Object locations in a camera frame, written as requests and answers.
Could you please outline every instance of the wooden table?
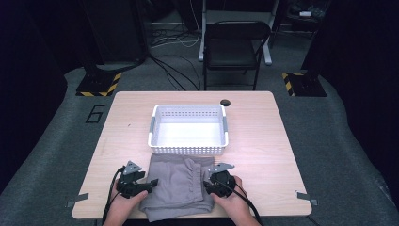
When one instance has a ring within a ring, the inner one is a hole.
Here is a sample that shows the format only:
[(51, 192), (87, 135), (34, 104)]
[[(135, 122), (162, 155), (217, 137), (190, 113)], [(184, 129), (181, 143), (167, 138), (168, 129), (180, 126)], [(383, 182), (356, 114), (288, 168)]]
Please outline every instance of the wooden table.
[[(229, 172), (243, 179), (249, 199), (261, 216), (306, 216), (311, 204), (295, 192), (307, 193), (299, 173), (276, 101), (268, 91), (124, 91), (118, 92), (88, 167), (74, 218), (102, 218), (112, 177), (128, 160), (148, 172), (152, 149), (148, 135), (156, 105), (214, 105), (226, 107), (229, 145), (216, 163), (235, 165)], [(215, 205), (209, 214), (186, 218), (224, 218)], [(146, 218), (137, 208), (130, 218)]]

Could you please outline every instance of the white plastic basket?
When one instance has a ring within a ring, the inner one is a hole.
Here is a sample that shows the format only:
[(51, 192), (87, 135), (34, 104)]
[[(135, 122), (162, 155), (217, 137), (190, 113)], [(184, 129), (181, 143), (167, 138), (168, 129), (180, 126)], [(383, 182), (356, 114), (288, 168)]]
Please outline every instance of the white plastic basket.
[(229, 143), (223, 105), (157, 105), (149, 146), (154, 153), (223, 154)]

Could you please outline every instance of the gray cloth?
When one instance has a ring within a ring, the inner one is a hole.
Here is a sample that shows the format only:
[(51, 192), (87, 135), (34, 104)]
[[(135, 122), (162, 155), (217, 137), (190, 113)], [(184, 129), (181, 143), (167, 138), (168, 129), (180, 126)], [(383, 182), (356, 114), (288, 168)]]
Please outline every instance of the gray cloth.
[(152, 154), (147, 181), (158, 179), (158, 186), (141, 202), (139, 209), (149, 222), (212, 211), (213, 199), (203, 181), (209, 181), (213, 157), (178, 154)]

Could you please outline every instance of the cable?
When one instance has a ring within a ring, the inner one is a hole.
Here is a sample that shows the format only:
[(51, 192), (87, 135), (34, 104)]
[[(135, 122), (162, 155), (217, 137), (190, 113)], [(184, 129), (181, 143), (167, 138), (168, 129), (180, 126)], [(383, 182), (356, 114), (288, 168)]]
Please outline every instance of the cable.
[[(193, 13), (193, 17), (194, 17), (194, 20), (195, 20), (196, 26), (197, 26), (197, 31), (198, 31), (197, 39), (196, 39), (196, 40), (183, 40), (183, 39), (187, 38), (188, 36), (185, 36), (185, 37), (180, 37), (180, 36), (176, 36), (176, 37), (166, 37), (166, 38), (162, 38), (162, 39), (160, 39), (160, 40), (178, 40), (178, 41), (164, 42), (164, 43), (161, 43), (161, 44), (154, 45), (154, 46), (152, 46), (151, 48), (156, 48), (156, 47), (160, 47), (160, 46), (167, 45), (167, 44), (178, 44), (178, 43), (180, 43), (180, 44), (181, 44), (182, 46), (184, 46), (184, 47), (189, 48), (189, 47), (194, 46), (195, 44), (197, 44), (197, 42), (199, 42), (199, 41), (201, 40), (201, 38), (200, 38), (200, 37), (201, 37), (201, 35), (200, 35), (200, 26), (199, 26), (199, 23), (198, 23), (196, 14), (195, 14), (195, 12), (194, 12), (192, 0), (190, 0), (190, 7), (191, 7), (191, 11), (192, 11), (192, 13)], [(182, 17), (181, 17), (181, 20), (182, 20), (182, 23), (181, 23), (181, 25), (182, 25), (182, 31), (184, 31), (184, 28), (183, 28), (183, 19), (182, 19)], [(185, 43), (189, 43), (189, 42), (194, 42), (194, 43), (192, 43), (192, 44), (190, 44), (190, 45), (185, 45)]]
[(307, 215), (306, 218), (307, 218), (308, 220), (310, 220), (314, 225), (320, 226), (320, 224), (317, 223), (316, 220), (314, 220), (313, 218), (311, 218), (309, 215)]
[(244, 195), (246, 195), (246, 198), (248, 199), (248, 196), (247, 196), (247, 193), (246, 193), (246, 191), (242, 188), (242, 187), (240, 187), (239, 185), (237, 185), (239, 188), (240, 188), (240, 190), (244, 193)]
[[(175, 30), (177, 27), (182, 26), (181, 31)], [(168, 35), (168, 32), (179, 32), (178, 34)], [(157, 47), (168, 40), (180, 40), (190, 36), (189, 31), (184, 30), (183, 21), (172, 29), (156, 29), (152, 31), (152, 35), (156, 37), (151, 42), (151, 47)]]
[(185, 88), (182, 86), (182, 84), (179, 83), (179, 81), (177, 81), (177, 79), (168, 71), (168, 69), (167, 69), (166, 67), (171, 68), (173, 71), (175, 71), (176, 73), (178, 73), (179, 75), (181, 75), (181, 76), (183, 76), (185, 79), (187, 79), (187, 80), (196, 88), (196, 90), (200, 90), (200, 82), (199, 82), (199, 87), (197, 87), (197, 85), (196, 85), (190, 78), (188, 78), (186, 75), (184, 75), (183, 73), (179, 72), (177, 69), (173, 68), (172, 66), (168, 65), (168, 64), (165, 63), (164, 61), (162, 61), (162, 60), (160, 60), (160, 59), (158, 59), (158, 58), (156, 58), (156, 57), (154, 57), (154, 56), (150, 56), (150, 59), (152, 59), (158, 66), (160, 66), (160, 67), (165, 71), (165, 73), (167, 74), (167, 78), (168, 78), (170, 84), (171, 84), (176, 90), (179, 90), (179, 89), (176, 88), (176, 87), (174, 86), (174, 84), (170, 81), (170, 79), (169, 79), (170, 77), (180, 86), (180, 88), (181, 88), (182, 90), (185, 91)]
[(180, 84), (180, 83), (176, 80), (176, 78), (164, 67), (164, 65), (162, 65), (162, 64), (159, 62), (159, 59), (157, 59), (157, 58), (155, 58), (155, 57), (153, 57), (153, 56), (150, 56), (150, 59), (152, 59), (153, 62), (155, 62), (159, 67), (161, 67), (161, 68), (165, 71), (165, 73), (167, 74), (167, 78), (168, 78), (170, 84), (171, 84), (176, 90), (179, 90), (179, 89), (176, 88), (176, 87), (173, 85), (173, 83), (170, 81), (169, 77), (173, 78), (173, 80), (185, 91), (185, 88), (182, 86), (182, 84)]
[(105, 205), (104, 212), (103, 212), (103, 224), (104, 224), (104, 222), (105, 222), (105, 220), (106, 220), (106, 216), (108, 215), (108, 211), (109, 211), (109, 208), (110, 208), (110, 206), (111, 206), (111, 203), (112, 203), (112, 202), (115, 200), (115, 198), (117, 198), (117, 196), (119, 195), (119, 193), (117, 193), (117, 195), (114, 196), (114, 198), (113, 198), (112, 200), (110, 200), (110, 199), (111, 199), (111, 195), (112, 195), (112, 188), (114, 187), (115, 180), (117, 179), (118, 174), (119, 174), (120, 172), (123, 172), (124, 169), (125, 169), (125, 167), (119, 168), (119, 169), (117, 170), (117, 172), (115, 173), (114, 177), (112, 178), (112, 182), (111, 182), (111, 185), (110, 185), (110, 187), (109, 187), (108, 198), (106, 199), (106, 205)]
[(178, 55), (161, 55), (161, 56), (158, 56), (158, 57), (178, 57), (178, 58), (181, 58), (181, 59), (187, 61), (187, 62), (191, 65), (191, 68), (193, 69), (194, 73), (196, 74), (196, 77), (197, 77), (197, 79), (198, 79), (198, 81), (199, 81), (199, 87), (197, 87), (188, 77), (185, 77), (185, 78), (188, 79), (188, 80), (190, 81), (190, 83), (193, 84), (193, 86), (194, 86), (197, 90), (200, 90), (200, 89), (201, 89), (200, 76), (199, 76), (199, 74), (197, 73), (197, 70), (196, 70), (196, 68), (194, 67), (194, 64), (193, 64), (190, 60), (188, 60), (188, 59), (186, 59), (186, 58), (184, 58), (184, 57), (182, 57), (182, 56), (178, 56)]
[(224, 187), (226, 187), (228, 190), (234, 192), (237, 196), (239, 196), (241, 199), (243, 199), (244, 202), (247, 203), (247, 205), (252, 209), (253, 213), (255, 214), (255, 218), (258, 221), (258, 223), (261, 224), (261, 226), (263, 226), (263, 222), (261, 219), (261, 216), (259, 216), (258, 210), (256, 209), (255, 205), (253, 205), (253, 203), (246, 197), (244, 197), (243, 195), (241, 195), (240, 193), (238, 193), (235, 189), (231, 189), (229, 186), (225, 185), (224, 183), (216, 180), (218, 183), (220, 183), (221, 185), (223, 185)]

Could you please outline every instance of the person's arm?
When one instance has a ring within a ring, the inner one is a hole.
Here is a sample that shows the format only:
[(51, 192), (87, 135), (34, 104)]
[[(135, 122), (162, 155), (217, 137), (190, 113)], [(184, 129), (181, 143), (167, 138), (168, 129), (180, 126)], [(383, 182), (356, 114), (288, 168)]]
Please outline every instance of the person's arm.
[(114, 187), (112, 188), (111, 195), (111, 199), (113, 199), (114, 197), (115, 199), (112, 201), (111, 206), (109, 207), (104, 226), (121, 226), (129, 217), (133, 208), (135, 208), (137, 204), (144, 200), (147, 195), (148, 192), (144, 190), (138, 193), (136, 196), (131, 197), (130, 199), (126, 199), (118, 194), (115, 183)]
[[(243, 188), (243, 182), (241, 178), (234, 176), (235, 183)], [(241, 190), (238, 186), (234, 189), (244, 197), (245, 191)], [(249, 206), (247, 203), (232, 193), (228, 198), (220, 198), (216, 194), (211, 193), (211, 197), (214, 199), (215, 203), (223, 207), (229, 218), (237, 226), (260, 226), (259, 222), (250, 214)]]

